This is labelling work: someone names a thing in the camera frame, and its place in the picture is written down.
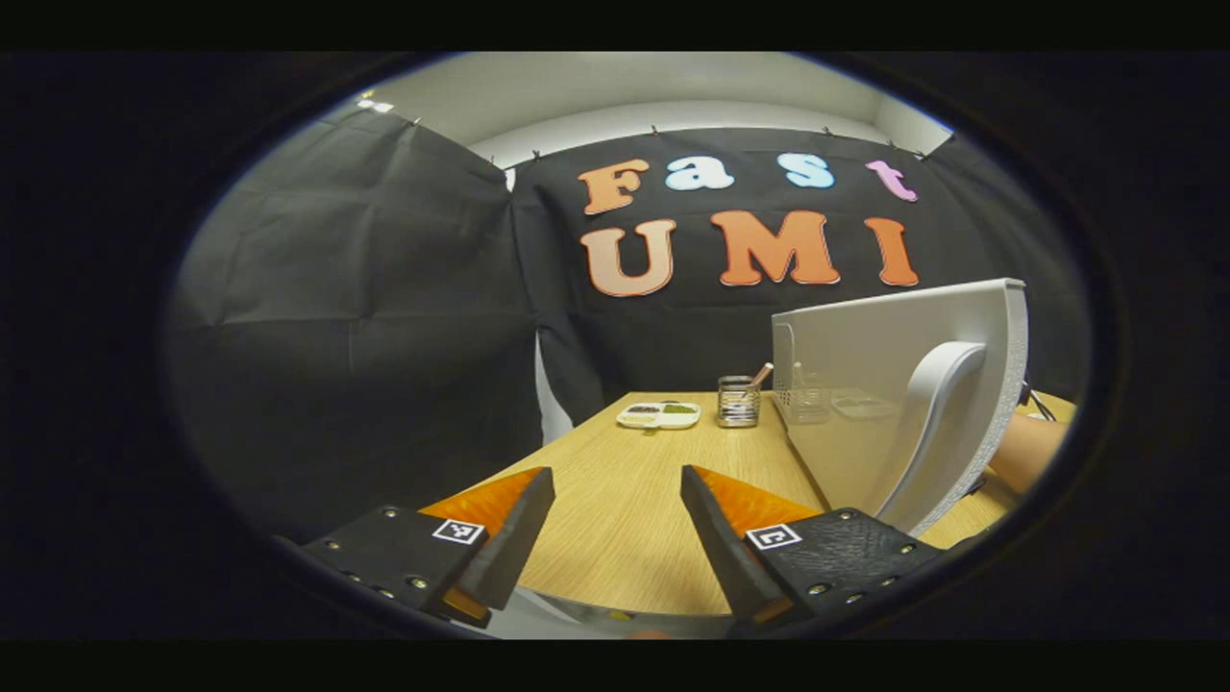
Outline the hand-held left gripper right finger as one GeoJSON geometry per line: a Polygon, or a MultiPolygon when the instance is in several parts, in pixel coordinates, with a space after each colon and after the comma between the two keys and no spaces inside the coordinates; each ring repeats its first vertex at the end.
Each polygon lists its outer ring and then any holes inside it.
{"type": "Polygon", "coordinates": [[[697,465],[681,503],[737,628],[831,628],[942,554],[860,509],[818,513],[697,465]]]}

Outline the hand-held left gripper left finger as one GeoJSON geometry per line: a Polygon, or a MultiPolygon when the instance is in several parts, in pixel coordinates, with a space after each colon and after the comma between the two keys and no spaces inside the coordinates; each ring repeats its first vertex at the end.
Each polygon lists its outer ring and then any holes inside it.
{"type": "Polygon", "coordinates": [[[554,506],[529,468],[430,506],[383,505],[303,546],[303,564],[368,599],[486,628],[506,608],[554,506]]]}

